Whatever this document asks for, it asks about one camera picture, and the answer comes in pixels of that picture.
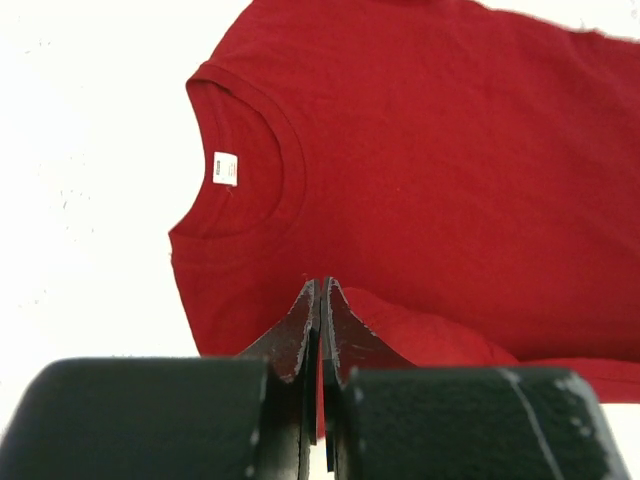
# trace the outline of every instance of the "clothing label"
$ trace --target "clothing label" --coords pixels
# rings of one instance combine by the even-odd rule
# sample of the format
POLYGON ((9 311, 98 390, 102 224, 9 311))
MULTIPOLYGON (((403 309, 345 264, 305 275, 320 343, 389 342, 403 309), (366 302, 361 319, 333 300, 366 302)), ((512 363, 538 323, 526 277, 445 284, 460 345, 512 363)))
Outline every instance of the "clothing label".
POLYGON ((230 153, 215 152, 213 155, 213 183, 238 186, 238 157, 230 153))

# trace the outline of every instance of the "red t-shirt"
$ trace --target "red t-shirt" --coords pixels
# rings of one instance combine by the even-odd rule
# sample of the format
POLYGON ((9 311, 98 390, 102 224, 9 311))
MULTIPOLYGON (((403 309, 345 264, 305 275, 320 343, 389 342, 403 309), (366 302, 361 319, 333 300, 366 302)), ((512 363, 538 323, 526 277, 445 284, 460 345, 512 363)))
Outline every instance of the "red t-shirt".
POLYGON ((640 361, 640 45, 467 0, 254 0, 187 90, 205 178, 170 238, 202 354, 332 275, 422 315, 376 325, 410 360, 437 316, 520 361, 640 361))

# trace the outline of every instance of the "white surface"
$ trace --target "white surface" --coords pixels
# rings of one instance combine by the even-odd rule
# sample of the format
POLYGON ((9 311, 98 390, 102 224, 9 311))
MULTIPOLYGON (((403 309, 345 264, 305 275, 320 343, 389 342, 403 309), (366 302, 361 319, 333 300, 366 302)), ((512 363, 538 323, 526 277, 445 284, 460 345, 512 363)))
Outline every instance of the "white surface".
MULTIPOLYGON (((0 432, 54 359, 196 355, 167 240, 203 175, 184 83, 247 3, 0 2, 0 432)), ((486 4, 640 39, 631 0, 486 4)), ((640 478, 640 407, 607 411, 640 478)))

